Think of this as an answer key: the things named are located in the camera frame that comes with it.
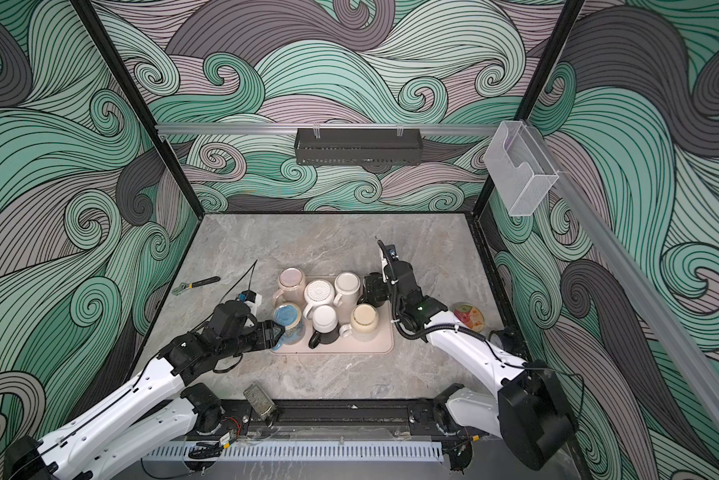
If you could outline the blue mug yellow inside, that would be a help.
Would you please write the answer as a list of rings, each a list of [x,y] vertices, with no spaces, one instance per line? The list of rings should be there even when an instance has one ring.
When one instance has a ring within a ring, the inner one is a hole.
[[[284,302],[274,313],[274,322],[284,328],[284,333],[274,347],[279,350],[286,345],[299,343],[305,336],[306,328],[301,307],[292,302]]]

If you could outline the pink iridescent mug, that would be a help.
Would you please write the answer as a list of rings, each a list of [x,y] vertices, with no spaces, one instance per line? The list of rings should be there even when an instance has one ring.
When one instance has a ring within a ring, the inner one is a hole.
[[[279,307],[284,303],[302,305],[307,285],[306,274],[298,268],[291,267],[280,273],[277,289],[273,295],[273,304]]]

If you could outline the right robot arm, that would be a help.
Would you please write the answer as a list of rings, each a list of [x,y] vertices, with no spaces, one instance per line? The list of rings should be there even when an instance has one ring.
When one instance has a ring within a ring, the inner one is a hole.
[[[411,264],[385,259],[379,276],[369,292],[385,295],[399,335],[449,354],[489,390],[483,395],[459,387],[445,398],[445,412],[455,425],[503,439],[515,458],[535,471],[575,436],[579,422],[557,371],[541,361],[525,361],[469,329],[443,302],[423,294]]]

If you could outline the black mug white base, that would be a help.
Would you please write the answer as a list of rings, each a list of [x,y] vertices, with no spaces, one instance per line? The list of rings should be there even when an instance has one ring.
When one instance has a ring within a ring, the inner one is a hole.
[[[312,315],[313,334],[309,340],[310,349],[320,345],[335,343],[340,337],[340,324],[337,310],[331,305],[317,307]]]

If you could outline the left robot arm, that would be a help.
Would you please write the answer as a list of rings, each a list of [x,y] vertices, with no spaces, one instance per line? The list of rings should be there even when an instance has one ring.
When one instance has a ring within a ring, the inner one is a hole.
[[[217,305],[209,320],[173,338],[144,369],[94,407],[39,440],[9,446],[6,479],[105,479],[118,474],[161,441],[221,427],[221,399],[199,377],[219,362],[274,348],[285,333],[257,320],[249,301]]]

